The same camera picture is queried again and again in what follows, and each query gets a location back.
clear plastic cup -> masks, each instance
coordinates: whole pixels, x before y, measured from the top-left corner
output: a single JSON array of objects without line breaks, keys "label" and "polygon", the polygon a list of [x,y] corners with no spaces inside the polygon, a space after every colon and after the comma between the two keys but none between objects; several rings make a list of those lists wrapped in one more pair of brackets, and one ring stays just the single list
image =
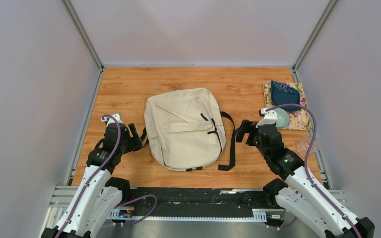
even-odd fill
[{"label": "clear plastic cup", "polygon": [[[311,137],[310,133],[309,132],[306,133],[306,135],[303,136],[302,140],[297,145],[297,151],[302,155],[306,155],[311,140],[312,140],[312,137]],[[316,140],[313,143],[313,147],[310,150],[309,155],[311,155],[311,154],[315,153],[316,151],[322,149],[322,145],[323,144],[322,144],[321,138],[318,136],[318,134],[316,134]]]}]

floral placemat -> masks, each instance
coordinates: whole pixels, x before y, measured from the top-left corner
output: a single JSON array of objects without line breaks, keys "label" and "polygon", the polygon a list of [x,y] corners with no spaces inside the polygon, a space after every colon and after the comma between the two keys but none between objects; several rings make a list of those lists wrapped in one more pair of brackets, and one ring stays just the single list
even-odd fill
[{"label": "floral placemat", "polygon": [[[295,88],[300,92],[300,105],[308,107],[306,102],[305,93],[303,87],[300,83],[283,83],[290,87]],[[263,85],[263,94],[265,96],[265,106],[267,108],[273,107],[274,103],[271,100],[271,81],[264,83]],[[309,130],[311,125],[311,120],[309,113],[305,110],[298,110],[295,112],[287,112],[290,116],[290,123],[283,127],[283,129],[289,130]]]}]

backpack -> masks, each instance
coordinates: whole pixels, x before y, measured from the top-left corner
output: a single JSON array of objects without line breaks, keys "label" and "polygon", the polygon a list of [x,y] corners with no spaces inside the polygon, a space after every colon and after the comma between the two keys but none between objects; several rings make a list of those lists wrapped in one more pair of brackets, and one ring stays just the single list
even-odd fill
[{"label": "backpack", "polygon": [[148,98],[145,130],[152,156],[162,166],[174,171],[201,170],[213,164],[226,144],[222,117],[233,123],[229,171],[236,163],[236,131],[233,119],[221,112],[206,88],[177,90]]}]

wooden table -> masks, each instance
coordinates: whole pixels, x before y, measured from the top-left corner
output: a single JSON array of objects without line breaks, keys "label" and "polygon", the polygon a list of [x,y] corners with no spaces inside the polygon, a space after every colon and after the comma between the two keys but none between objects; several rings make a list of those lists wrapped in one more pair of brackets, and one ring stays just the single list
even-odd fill
[{"label": "wooden table", "polygon": [[[260,119],[258,110],[265,106],[263,83],[270,80],[293,82],[289,68],[106,68],[72,184],[79,185],[88,153],[103,138],[106,127],[100,121],[103,114],[120,112],[124,123],[133,122],[138,133],[141,133],[145,127],[143,113],[148,97],[173,90],[204,87],[217,99],[220,110],[229,113],[239,126],[243,119]],[[170,171],[155,161],[146,146],[138,152],[123,155],[113,176],[128,179],[131,186],[209,188],[262,188],[277,178],[258,150],[245,143],[236,144],[236,166],[233,169],[228,172],[217,170],[219,164],[229,163],[232,124],[227,119],[223,121],[227,145],[214,165],[200,171]],[[284,129],[280,132],[286,147],[293,151],[297,151],[297,144],[307,133]],[[314,156],[309,158],[309,168],[321,180]]]}]

light green plate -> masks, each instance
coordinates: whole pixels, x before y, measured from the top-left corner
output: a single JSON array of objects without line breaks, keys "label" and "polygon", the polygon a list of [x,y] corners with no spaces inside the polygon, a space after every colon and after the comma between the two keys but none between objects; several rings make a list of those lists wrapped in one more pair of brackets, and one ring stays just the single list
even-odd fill
[{"label": "light green plate", "polygon": [[288,123],[290,123],[290,116],[284,109],[277,108],[275,109],[275,112],[277,112],[278,116],[278,121],[276,125],[277,128],[283,128],[286,125],[288,125]]}]

